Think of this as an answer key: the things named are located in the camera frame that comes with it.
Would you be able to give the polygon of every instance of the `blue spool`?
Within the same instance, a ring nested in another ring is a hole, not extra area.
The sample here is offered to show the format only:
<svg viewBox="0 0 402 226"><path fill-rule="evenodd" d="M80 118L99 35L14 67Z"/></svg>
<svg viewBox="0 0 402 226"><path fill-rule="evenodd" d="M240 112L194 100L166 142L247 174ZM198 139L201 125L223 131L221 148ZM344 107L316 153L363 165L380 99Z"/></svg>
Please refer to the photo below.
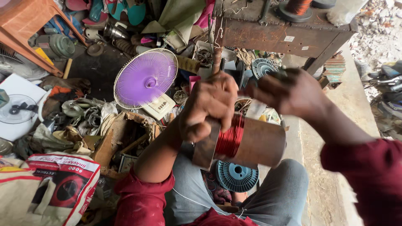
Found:
<svg viewBox="0 0 402 226"><path fill-rule="evenodd" d="M246 192L257 184L258 169L218 161L216 163L216 177L224 189L234 192Z"/></svg>

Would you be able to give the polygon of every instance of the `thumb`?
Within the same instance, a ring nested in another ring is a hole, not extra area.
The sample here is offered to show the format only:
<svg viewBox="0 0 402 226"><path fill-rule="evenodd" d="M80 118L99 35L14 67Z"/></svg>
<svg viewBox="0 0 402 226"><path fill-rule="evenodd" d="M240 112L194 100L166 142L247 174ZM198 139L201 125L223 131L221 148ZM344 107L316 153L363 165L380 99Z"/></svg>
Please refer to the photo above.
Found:
<svg viewBox="0 0 402 226"><path fill-rule="evenodd" d="M183 139L190 142L198 142L207 137L210 133L211 125L204 121L187 127Z"/></svg>

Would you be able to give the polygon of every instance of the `red copper wire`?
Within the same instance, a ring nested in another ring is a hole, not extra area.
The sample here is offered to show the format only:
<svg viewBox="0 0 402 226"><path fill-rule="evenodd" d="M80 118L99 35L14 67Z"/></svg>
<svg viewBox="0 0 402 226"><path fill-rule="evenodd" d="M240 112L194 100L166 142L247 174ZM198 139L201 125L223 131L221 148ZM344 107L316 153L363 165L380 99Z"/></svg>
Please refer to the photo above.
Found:
<svg viewBox="0 0 402 226"><path fill-rule="evenodd" d="M313 0L289 0L285 10L295 15L304 15Z"/></svg>
<svg viewBox="0 0 402 226"><path fill-rule="evenodd" d="M244 117L241 114L234 114L230 128L224 133L219 132L215 153L233 158L237 153L240 142L242 141L243 130Z"/></svg>

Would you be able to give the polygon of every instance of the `yellow box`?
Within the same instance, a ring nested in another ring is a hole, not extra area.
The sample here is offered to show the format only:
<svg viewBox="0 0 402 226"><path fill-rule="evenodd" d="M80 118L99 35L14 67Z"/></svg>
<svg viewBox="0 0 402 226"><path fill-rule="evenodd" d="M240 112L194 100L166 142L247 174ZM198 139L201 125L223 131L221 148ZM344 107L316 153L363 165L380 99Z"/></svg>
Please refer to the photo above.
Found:
<svg viewBox="0 0 402 226"><path fill-rule="evenodd" d="M43 58L45 58L49 63L51 63L52 65L54 65L53 64L53 62L50 60L50 58L45 54L45 52L42 50L42 48L40 48L40 47L32 47L34 50L35 50L35 52L37 52L39 55L41 55L41 57L43 57Z"/></svg>

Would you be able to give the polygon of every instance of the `purple fan blade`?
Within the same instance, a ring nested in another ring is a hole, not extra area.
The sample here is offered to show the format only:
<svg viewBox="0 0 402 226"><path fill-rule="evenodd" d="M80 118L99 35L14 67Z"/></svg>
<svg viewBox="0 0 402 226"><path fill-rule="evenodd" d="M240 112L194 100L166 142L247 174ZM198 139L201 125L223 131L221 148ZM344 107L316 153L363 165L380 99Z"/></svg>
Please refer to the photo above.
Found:
<svg viewBox="0 0 402 226"><path fill-rule="evenodd" d="M152 49L129 62L116 78L114 93L128 109L146 106L165 93L177 74L176 56L166 49Z"/></svg>

